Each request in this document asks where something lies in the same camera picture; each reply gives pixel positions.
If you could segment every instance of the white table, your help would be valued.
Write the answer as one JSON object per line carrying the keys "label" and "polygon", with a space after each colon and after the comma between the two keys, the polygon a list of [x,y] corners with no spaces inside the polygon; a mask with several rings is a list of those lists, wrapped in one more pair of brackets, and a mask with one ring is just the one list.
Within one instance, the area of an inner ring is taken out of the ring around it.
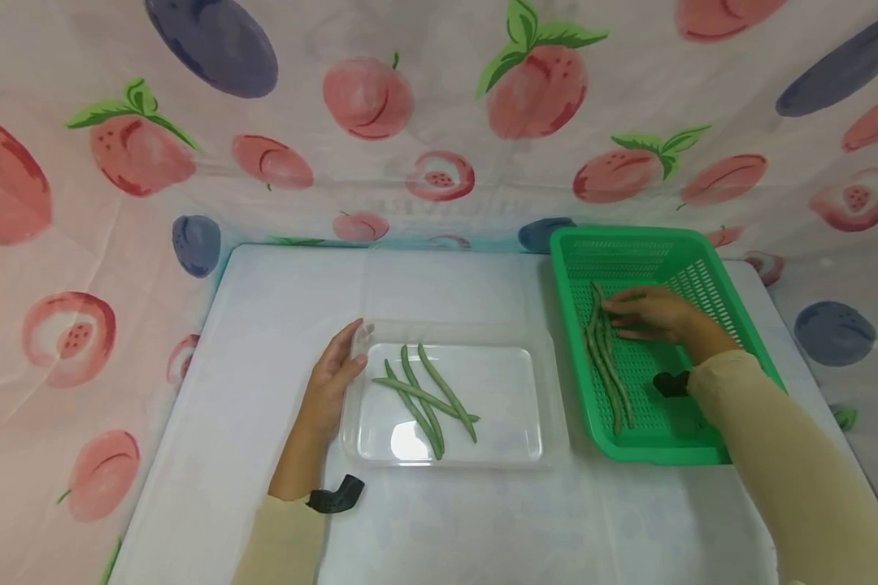
{"label": "white table", "polygon": [[[352,249],[234,252],[112,584],[229,583],[311,365],[363,297],[367,315],[392,319],[428,311],[483,323],[520,312],[545,324],[572,457],[550,473],[372,469],[335,443],[327,487],[345,473],[367,487],[333,517],[318,583],[776,583],[772,542],[732,467],[617,463],[589,441],[548,257],[377,254],[372,263]],[[396,277],[363,287],[377,263]],[[758,276],[727,265],[791,396],[858,467]],[[447,285],[426,284],[438,276]]]}

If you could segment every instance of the green plastic basket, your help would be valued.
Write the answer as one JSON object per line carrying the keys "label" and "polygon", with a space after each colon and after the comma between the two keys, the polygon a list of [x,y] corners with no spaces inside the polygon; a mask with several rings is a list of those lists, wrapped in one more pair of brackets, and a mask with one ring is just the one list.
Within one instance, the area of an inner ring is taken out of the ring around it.
{"label": "green plastic basket", "polygon": [[589,361],[581,328],[592,315],[593,280],[606,295],[637,285],[661,284],[718,321],[783,388],[722,260],[706,237],[665,227],[564,227],[552,235],[550,248],[582,418],[595,444],[623,462],[661,466],[730,463],[722,436],[691,396],[663,398],[654,388],[659,372],[677,375],[693,367],[679,345],[614,338],[618,374],[628,389],[635,422],[629,429],[625,421],[624,429],[614,435],[609,397]]}

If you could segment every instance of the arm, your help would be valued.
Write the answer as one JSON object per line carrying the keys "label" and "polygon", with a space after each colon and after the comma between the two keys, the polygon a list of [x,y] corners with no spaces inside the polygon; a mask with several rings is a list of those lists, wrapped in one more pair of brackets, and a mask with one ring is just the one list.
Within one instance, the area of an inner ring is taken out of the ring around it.
{"label": "arm", "polygon": [[698,364],[689,390],[722,433],[777,548],[783,579],[878,583],[878,504],[815,421],[728,333],[666,289],[605,306],[634,339],[667,339]]}
{"label": "arm", "polygon": [[336,334],[312,369],[296,423],[254,517],[234,585],[303,585],[315,579],[324,516],[305,503],[321,485],[324,457],[338,431],[346,388],[367,364],[367,356],[348,359],[360,324],[359,319]]}

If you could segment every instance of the fabric backdrop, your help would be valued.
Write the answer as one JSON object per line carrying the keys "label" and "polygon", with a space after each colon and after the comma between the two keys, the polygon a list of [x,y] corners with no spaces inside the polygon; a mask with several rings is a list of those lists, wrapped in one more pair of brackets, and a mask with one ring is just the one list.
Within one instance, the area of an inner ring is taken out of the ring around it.
{"label": "fabric backdrop", "polygon": [[241,242],[757,267],[878,494],[878,0],[0,0],[0,584],[98,583]]}

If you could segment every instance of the hand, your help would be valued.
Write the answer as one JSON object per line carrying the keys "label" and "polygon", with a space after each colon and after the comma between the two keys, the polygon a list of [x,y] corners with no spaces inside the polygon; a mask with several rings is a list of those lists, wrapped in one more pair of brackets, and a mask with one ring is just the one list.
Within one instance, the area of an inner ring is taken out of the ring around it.
{"label": "hand", "polygon": [[622,315],[611,321],[612,326],[620,327],[618,337],[661,339],[674,344],[683,343],[691,322],[708,319],[685,298],[663,287],[625,289],[607,298],[602,308]]}
{"label": "hand", "polygon": [[622,315],[611,321],[613,327],[622,327],[618,337],[683,345],[696,365],[718,353],[741,349],[714,319],[667,288],[628,288],[607,298],[602,308]]}
{"label": "hand", "polygon": [[351,340],[360,325],[361,319],[349,323],[322,352],[309,376],[293,431],[308,432],[324,443],[334,438],[341,422],[341,404],[345,401],[346,388],[367,365],[364,353],[348,359]]}

